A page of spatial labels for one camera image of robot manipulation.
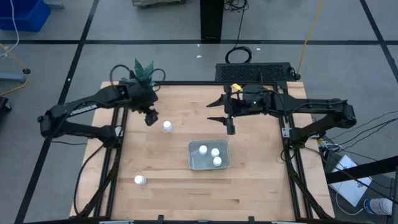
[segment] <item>white cable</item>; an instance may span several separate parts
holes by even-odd
[[[360,212],[363,211],[363,208],[361,208],[361,209],[360,209],[359,211],[357,211],[356,213],[348,213],[348,212],[344,211],[344,209],[342,209],[342,208],[340,207],[340,205],[338,204],[337,195],[338,195],[338,191],[340,190],[340,187],[341,187],[342,184],[343,184],[343,183],[340,183],[340,186],[338,187],[338,190],[337,190],[337,192],[336,192],[336,204],[337,204],[337,207],[340,208],[340,210],[341,210],[342,212],[344,212],[345,214],[347,214],[347,215],[357,215],[357,214],[359,214]]]
[[[340,146],[340,145],[338,145],[338,144],[331,144],[331,145],[335,145],[335,146],[340,147],[341,149],[344,149],[343,146]],[[346,155],[347,155],[348,158],[351,160],[351,167],[354,167],[354,166],[355,166],[354,161],[352,160],[352,158],[350,158],[350,156],[349,156],[347,153],[346,153]],[[339,163],[339,165],[342,167],[343,170],[346,169],[346,167],[343,166],[340,162],[338,162],[338,163]],[[337,195],[338,195],[338,192],[339,192],[340,187],[341,187],[342,184],[343,184],[343,183],[341,182],[341,183],[340,183],[340,186],[338,187],[338,189],[337,189],[337,191],[336,191],[336,204],[337,204],[337,207],[340,208],[340,210],[341,210],[342,212],[344,212],[345,214],[347,214],[347,215],[357,215],[357,214],[359,214],[360,212],[363,211],[363,208],[361,208],[361,209],[360,209],[359,211],[357,211],[356,213],[348,213],[348,212],[344,211],[344,209],[342,209],[342,208],[340,207],[340,205],[338,204]]]
[[[14,28],[15,28],[15,33],[17,34],[17,42],[15,43],[14,46],[12,46],[8,52],[11,52],[12,50],[14,50],[14,48],[18,45],[19,43],[19,34],[18,34],[18,30],[17,30],[17,24],[15,24],[15,15],[14,15],[14,4],[12,3],[12,0],[10,0],[11,3],[11,13],[12,13],[12,23],[14,24]],[[8,54],[8,52],[1,54],[0,57],[6,56]]]

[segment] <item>concrete floor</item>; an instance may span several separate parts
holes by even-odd
[[[64,10],[53,10],[38,33],[21,32],[22,40],[79,40],[93,0],[65,0]],[[398,40],[394,0],[367,0],[367,4],[385,40]],[[317,9],[318,1],[264,0],[249,1],[241,39],[303,40]],[[235,39],[240,13],[225,12],[223,39]],[[1,40],[15,39],[13,31],[0,30]],[[184,5],[171,4],[138,9],[130,0],[100,0],[88,33],[88,40],[196,40],[200,38],[199,1]],[[377,40],[366,14],[357,0],[326,0],[312,39]],[[247,44],[253,50],[252,62],[290,62],[297,68],[301,45]],[[155,67],[167,72],[167,80],[214,80],[215,64],[224,63],[228,44],[157,44],[99,45],[86,44],[71,80],[67,101],[95,93],[101,82],[108,80],[109,69],[123,63],[133,67],[137,58],[143,64],[155,61]],[[43,138],[36,118],[56,104],[77,45],[21,44],[14,53],[32,73],[30,83],[21,91],[8,95],[13,105],[0,125],[0,217],[1,223],[12,223],[21,205],[27,184],[37,161]],[[398,46],[389,45],[398,58]],[[245,54],[231,55],[232,62],[242,62]],[[20,69],[10,58],[0,58],[0,71]],[[358,123],[380,114],[398,110],[398,83],[380,45],[309,45],[300,72],[308,97],[343,98],[354,105]],[[115,77],[125,75],[118,71]],[[17,83],[0,83],[1,92]],[[90,124],[92,113],[75,118]],[[379,124],[398,115],[375,121]],[[384,159],[398,154],[392,123],[352,151]],[[336,139],[343,142],[360,130]],[[336,136],[342,130],[328,133]],[[84,139],[68,138],[82,142]],[[30,204],[25,222],[67,218],[72,204],[73,188],[83,159],[84,146],[53,144]],[[358,164],[369,159],[352,155]]]

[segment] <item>wooden table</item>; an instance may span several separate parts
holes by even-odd
[[[289,94],[305,98],[303,83],[288,83]],[[271,116],[247,116],[234,120],[236,135],[210,116],[224,116],[223,107],[206,108],[223,93],[222,86],[162,86],[155,109],[159,120],[147,127],[144,115],[129,112],[119,166],[112,219],[155,220],[294,220],[280,126]],[[113,110],[96,110],[93,125],[110,124]],[[171,121],[174,131],[166,133],[163,122]],[[297,127],[312,122],[309,114],[295,114]],[[222,170],[193,171],[188,166],[188,143],[197,139],[227,139],[231,166]],[[101,145],[89,140],[85,159]],[[307,146],[317,148],[316,140]],[[92,197],[100,179],[104,152],[90,161],[78,189],[81,210]],[[302,149],[302,161],[309,191],[331,216],[330,195],[319,155]],[[136,175],[146,185],[134,183]],[[302,217],[305,216],[298,190]],[[104,214],[108,193],[104,194]]]

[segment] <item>blue bin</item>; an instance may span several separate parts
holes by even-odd
[[[50,15],[43,0],[12,0],[17,29],[37,32]],[[10,0],[0,0],[0,29],[14,30]]]

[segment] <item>small white bottle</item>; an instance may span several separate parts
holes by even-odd
[[[211,156],[217,157],[219,155],[220,155],[220,150],[218,150],[217,148],[211,150]]]
[[[213,164],[214,164],[214,166],[220,166],[221,165],[221,163],[222,163],[222,161],[221,161],[221,158],[220,157],[214,157],[214,159],[213,159]]]
[[[136,184],[145,185],[146,182],[147,182],[147,179],[145,179],[145,177],[143,177],[143,176],[141,176],[141,175],[137,175],[137,176],[134,178],[134,181],[135,181]]]
[[[173,126],[172,123],[170,121],[165,121],[163,123],[163,128],[167,131],[167,132],[172,132],[173,131]]]
[[[206,147],[206,146],[200,146],[200,147],[199,147],[199,153],[200,153],[201,155],[206,155],[206,153],[207,153],[207,147]]]

